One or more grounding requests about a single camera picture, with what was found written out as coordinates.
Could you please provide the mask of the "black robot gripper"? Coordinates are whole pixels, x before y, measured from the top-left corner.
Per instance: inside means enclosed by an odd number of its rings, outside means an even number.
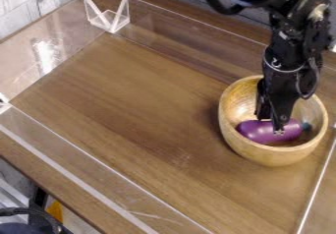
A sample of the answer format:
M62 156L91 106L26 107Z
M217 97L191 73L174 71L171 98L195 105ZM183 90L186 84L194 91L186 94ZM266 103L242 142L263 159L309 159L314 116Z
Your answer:
M321 55L307 58L289 68L283 59L267 46L262 56L262 79L257 83L255 110L258 120L269 120L271 112L273 131L285 131L297 100L309 99L319 79Z

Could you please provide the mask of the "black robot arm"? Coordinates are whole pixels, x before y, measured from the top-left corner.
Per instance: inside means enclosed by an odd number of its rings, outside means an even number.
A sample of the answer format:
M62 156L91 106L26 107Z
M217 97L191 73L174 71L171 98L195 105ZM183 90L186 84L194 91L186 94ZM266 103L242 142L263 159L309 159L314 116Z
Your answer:
M279 134L294 103L313 96L319 81L322 51L331 43L330 0L269 0L270 44L262 58L254 115Z

